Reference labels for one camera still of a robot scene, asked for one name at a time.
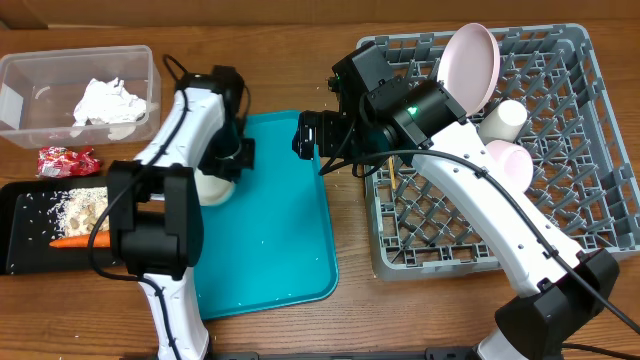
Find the wooden chopstick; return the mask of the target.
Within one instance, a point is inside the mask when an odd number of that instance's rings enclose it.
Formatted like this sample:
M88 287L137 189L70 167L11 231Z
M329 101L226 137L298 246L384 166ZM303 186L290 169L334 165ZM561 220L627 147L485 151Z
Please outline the wooden chopstick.
M388 158L387 165L388 165L391 189L392 189L392 191L395 192L397 185L396 185L396 178L395 178L395 166L394 166L394 157L393 156L390 156Z

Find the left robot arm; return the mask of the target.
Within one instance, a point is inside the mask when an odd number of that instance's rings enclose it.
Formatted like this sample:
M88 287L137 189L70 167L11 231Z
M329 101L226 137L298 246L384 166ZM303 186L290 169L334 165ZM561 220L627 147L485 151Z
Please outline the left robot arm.
M201 208L225 201L254 166L256 144L239 113L245 89L231 66L184 72L156 137L107 173L110 247L146 295L160 359L211 356L194 281L204 243Z

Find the grey dishwasher rack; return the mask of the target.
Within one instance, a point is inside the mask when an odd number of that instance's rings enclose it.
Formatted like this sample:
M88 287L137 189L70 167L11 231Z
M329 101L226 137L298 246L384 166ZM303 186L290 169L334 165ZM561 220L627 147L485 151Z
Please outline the grey dishwasher rack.
M639 251L639 187L591 38L578 24L494 30L501 68L489 106L512 99L528 117L516 141L534 166L528 197L585 251ZM372 269L385 281L455 277L498 268L462 214L394 158L365 182Z

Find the white bowl with food scraps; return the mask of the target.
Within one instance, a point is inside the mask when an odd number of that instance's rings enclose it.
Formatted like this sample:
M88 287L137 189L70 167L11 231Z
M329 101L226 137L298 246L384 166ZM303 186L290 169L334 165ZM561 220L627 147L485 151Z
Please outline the white bowl with food scraps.
M205 175L200 169L194 173L196 190L201 206L216 206L226 202L235 190L233 182Z

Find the black plastic bin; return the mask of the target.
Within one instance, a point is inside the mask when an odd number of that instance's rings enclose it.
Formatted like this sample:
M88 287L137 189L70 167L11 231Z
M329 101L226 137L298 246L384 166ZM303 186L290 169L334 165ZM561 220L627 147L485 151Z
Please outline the black plastic bin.
M102 177L12 182L1 188L1 273L18 275L84 270L85 248L54 248L64 236L58 219L74 189L98 189Z

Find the orange carrot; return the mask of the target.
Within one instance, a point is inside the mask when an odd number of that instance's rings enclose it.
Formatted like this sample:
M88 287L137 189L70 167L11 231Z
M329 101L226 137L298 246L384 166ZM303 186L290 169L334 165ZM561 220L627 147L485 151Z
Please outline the orange carrot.
M89 240L89 234L80 235L53 240L49 243L49 246L53 248L86 248L89 245ZM93 246L96 248L109 248L111 246L109 232L98 232L95 236Z

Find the teal serving tray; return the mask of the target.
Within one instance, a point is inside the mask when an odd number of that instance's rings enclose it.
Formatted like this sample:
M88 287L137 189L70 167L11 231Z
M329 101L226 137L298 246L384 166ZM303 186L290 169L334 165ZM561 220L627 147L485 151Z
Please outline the teal serving tray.
M339 270L318 160L292 150L298 112L252 115L253 169L231 197L202 209L204 243L195 289L204 320L323 300Z

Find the white plastic cup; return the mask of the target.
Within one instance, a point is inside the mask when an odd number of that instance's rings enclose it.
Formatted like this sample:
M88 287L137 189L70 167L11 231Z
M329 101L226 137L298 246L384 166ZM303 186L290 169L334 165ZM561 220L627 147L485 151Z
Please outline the white plastic cup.
M523 104L515 100L505 100L479 124L478 135L484 144L494 140L514 142L527 116Z

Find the white napkin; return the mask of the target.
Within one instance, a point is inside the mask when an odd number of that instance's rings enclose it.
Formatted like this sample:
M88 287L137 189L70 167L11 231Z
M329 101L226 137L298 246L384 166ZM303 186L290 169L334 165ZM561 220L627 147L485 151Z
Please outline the white napkin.
M73 111L73 127L110 125L108 138L118 141L135 131L135 126L118 127L118 124L134 123L145 113L146 101L129 93L123 80L116 77L103 82L92 78Z

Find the pink bowl with food scraps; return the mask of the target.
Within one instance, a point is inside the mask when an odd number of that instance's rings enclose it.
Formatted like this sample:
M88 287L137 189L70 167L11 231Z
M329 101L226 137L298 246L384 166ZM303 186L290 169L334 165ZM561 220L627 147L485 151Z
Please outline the pink bowl with food scraps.
M525 192L532 183L534 173L529 152L522 146L504 140L494 140L486 148L516 188Z

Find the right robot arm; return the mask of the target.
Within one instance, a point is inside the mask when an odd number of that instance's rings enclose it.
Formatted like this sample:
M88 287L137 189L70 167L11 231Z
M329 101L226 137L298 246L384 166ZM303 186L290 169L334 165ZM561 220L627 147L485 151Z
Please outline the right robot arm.
M302 112L295 153L325 157L324 173L392 156L409 162L481 236L515 291L471 358L558 359L573 334L611 309L617 261L585 252L508 181L443 84L397 75L369 42L335 64L329 87L339 110Z

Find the red snack wrapper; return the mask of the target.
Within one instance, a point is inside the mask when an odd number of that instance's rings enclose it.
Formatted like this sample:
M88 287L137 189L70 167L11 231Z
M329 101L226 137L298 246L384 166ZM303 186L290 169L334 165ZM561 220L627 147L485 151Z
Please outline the red snack wrapper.
M46 178L82 177L98 173L102 162L93 156L94 149L76 152L65 147L49 146L39 150L37 176Z

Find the spilled rice and scraps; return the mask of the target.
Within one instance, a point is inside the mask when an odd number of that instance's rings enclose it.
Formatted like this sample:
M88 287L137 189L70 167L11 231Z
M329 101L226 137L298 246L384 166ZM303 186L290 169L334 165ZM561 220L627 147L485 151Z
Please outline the spilled rice and scraps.
M27 193L17 202L28 230L45 239L88 235L108 205L106 187Z

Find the clear plastic bin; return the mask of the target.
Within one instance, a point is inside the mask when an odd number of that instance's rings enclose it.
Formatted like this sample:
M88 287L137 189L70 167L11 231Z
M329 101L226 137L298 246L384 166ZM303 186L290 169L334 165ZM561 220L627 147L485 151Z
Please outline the clear plastic bin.
M138 97L131 122L76 122L93 80ZM162 80L145 45L16 53L1 59L1 137L26 149L138 142L160 126Z

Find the pink round plate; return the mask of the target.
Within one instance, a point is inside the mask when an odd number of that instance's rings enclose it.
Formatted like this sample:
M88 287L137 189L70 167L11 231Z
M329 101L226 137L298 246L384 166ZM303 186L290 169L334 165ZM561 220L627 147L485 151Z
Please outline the pink round plate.
M469 23L446 44L436 79L471 116L489 101L499 70L500 53L494 35L479 23Z

